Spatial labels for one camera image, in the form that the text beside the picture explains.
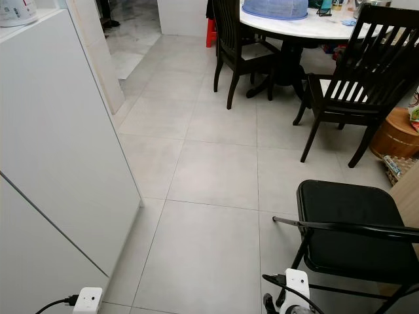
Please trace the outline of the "black folding chair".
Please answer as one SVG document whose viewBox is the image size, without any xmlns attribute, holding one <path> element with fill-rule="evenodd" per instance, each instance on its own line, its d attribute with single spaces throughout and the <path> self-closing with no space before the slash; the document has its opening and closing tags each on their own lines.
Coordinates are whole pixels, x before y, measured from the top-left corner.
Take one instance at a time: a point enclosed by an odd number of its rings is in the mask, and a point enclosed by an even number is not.
<svg viewBox="0 0 419 314">
<path fill-rule="evenodd" d="M 297 220 L 272 217 L 301 233 L 291 263 L 319 274 L 397 285 L 390 296 L 312 285 L 312 288 L 383 301 L 385 314 L 419 291 L 419 228 L 407 227 L 388 192 L 374 186 L 308 179 L 297 186 Z"/>
</svg>

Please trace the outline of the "light wooden table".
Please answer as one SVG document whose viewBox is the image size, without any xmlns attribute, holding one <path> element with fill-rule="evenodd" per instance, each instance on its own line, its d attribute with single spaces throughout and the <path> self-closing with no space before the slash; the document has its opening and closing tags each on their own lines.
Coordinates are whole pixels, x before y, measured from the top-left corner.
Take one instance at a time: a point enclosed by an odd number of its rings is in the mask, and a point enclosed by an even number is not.
<svg viewBox="0 0 419 314">
<path fill-rule="evenodd" d="M 404 225 L 419 228 L 419 160 L 390 189 Z"/>
</svg>

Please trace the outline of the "cardboard egg carton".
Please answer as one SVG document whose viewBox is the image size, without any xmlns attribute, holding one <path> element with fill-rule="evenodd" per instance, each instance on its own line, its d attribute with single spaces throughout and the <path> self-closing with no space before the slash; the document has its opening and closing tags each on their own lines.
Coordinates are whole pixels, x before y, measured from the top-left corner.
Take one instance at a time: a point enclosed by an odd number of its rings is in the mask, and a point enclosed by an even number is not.
<svg viewBox="0 0 419 314">
<path fill-rule="evenodd" d="M 402 156 L 385 155 L 381 158 L 386 166 L 385 174 L 390 183 L 395 186 L 398 180 L 419 162 L 417 158 L 402 158 Z"/>
</svg>

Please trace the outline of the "dark wooden dining chair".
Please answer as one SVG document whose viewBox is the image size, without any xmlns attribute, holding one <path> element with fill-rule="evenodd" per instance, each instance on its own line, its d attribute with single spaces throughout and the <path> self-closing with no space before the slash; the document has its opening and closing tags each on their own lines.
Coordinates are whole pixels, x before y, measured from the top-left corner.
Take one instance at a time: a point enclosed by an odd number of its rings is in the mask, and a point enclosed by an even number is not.
<svg viewBox="0 0 419 314">
<path fill-rule="evenodd" d="M 217 61 L 213 74 L 213 91 L 218 92 L 219 77 L 223 65 L 232 69 L 232 81 L 228 89 L 227 108 L 232 108 L 234 91 L 240 75 L 254 75 L 267 72 L 268 77 L 254 92 L 250 90 L 246 97 L 257 95 L 267 89 L 269 101 L 274 98 L 275 64 L 280 59 L 280 50 L 264 39 L 255 38 L 253 42 L 244 41 L 246 31 L 240 23 L 240 0 L 210 0 L 213 3 L 213 17 L 217 27 Z"/>
<path fill-rule="evenodd" d="M 397 27 L 379 38 L 347 45 L 332 75 L 308 74 L 305 97 L 293 125 L 307 108 L 314 123 L 303 150 L 304 162 L 322 122 L 365 126 L 359 147 L 348 162 L 353 168 L 396 105 L 419 86 L 419 27 Z"/>
</svg>

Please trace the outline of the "brown wooden bucket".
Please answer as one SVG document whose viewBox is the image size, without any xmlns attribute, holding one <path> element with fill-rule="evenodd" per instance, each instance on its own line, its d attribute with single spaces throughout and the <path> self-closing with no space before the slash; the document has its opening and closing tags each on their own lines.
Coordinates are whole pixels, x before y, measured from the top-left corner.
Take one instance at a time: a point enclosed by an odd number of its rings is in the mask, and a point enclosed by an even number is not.
<svg viewBox="0 0 419 314">
<path fill-rule="evenodd" d="M 409 118 L 407 108 L 394 108 L 374 135 L 369 150 L 378 158 L 385 155 L 413 158 L 419 154 L 419 133 L 411 126 Z"/>
</svg>

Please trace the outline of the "red green plastic bag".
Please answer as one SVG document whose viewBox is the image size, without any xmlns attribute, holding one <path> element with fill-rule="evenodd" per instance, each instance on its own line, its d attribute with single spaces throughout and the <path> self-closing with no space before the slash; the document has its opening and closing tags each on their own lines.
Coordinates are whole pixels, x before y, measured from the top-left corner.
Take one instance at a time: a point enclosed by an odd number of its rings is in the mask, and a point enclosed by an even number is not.
<svg viewBox="0 0 419 314">
<path fill-rule="evenodd" d="M 413 101 L 408 105 L 410 125 L 419 133 L 419 90 L 414 93 Z"/>
</svg>

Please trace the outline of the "white cabinet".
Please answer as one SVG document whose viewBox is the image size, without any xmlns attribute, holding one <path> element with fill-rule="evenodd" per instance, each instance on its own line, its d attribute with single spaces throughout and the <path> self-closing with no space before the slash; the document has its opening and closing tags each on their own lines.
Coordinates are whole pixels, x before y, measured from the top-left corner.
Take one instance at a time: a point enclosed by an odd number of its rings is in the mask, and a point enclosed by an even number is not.
<svg viewBox="0 0 419 314">
<path fill-rule="evenodd" d="M 0 314 L 34 314 L 107 288 L 141 196 L 71 12 L 0 48 Z"/>
</svg>

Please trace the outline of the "round white dining table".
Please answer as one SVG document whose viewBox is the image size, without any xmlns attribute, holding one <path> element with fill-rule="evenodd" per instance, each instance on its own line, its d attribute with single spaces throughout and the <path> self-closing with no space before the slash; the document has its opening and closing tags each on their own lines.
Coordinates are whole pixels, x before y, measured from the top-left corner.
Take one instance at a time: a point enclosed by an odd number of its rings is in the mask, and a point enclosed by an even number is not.
<svg viewBox="0 0 419 314">
<path fill-rule="evenodd" d="M 252 33 L 282 40 L 280 59 L 275 64 L 274 84 L 292 86 L 302 96 L 304 75 L 300 65 L 303 48 L 323 44 L 353 45 L 362 39 L 379 38 L 395 32 L 397 27 L 419 27 L 419 10 L 374 6 L 363 3 L 354 12 L 332 11 L 330 17 L 320 17 L 317 9 L 308 8 L 306 18 L 278 20 L 255 17 L 242 11 L 240 23 Z M 341 24 L 341 20 L 356 18 L 356 26 Z"/>
</svg>

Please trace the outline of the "red plastic stool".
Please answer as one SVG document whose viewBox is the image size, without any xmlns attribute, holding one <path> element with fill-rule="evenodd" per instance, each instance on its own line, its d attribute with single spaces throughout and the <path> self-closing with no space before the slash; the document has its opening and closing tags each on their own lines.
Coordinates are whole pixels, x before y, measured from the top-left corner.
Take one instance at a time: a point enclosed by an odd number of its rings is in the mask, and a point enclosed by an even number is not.
<svg viewBox="0 0 419 314">
<path fill-rule="evenodd" d="M 217 40 L 217 27 L 216 21 L 213 18 L 207 18 L 207 30 L 206 30 L 206 47 L 212 48 Z"/>
</svg>

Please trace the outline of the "blue mesh food cover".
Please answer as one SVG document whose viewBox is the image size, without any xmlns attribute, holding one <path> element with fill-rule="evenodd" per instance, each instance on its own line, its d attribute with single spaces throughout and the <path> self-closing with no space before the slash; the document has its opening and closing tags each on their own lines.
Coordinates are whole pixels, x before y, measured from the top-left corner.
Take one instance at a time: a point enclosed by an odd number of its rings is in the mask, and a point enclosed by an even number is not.
<svg viewBox="0 0 419 314">
<path fill-rule="evenodd" d="M 244 0 L 242 11 L 255 17 L 297 20 L 308 15 L 309 0 Z"/>
</svg>

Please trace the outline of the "person's dark legs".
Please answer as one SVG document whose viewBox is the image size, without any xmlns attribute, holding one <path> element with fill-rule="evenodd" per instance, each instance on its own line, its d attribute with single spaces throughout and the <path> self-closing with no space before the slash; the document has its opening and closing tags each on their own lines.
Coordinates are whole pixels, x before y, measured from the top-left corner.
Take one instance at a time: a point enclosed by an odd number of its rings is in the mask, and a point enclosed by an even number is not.
<svg viewBox="0 0 419 314">
<path fill-rule="evenodd" d="M 103 29 L 111 29 L 111 27 L 119 27 L 120 22 L 113 19 L 113 15 L 111 15 L 111 4 L 109 0 L 96 0 L 97 7 L 99 12 L 101 13 L 101 26 Z"/>
</svg>

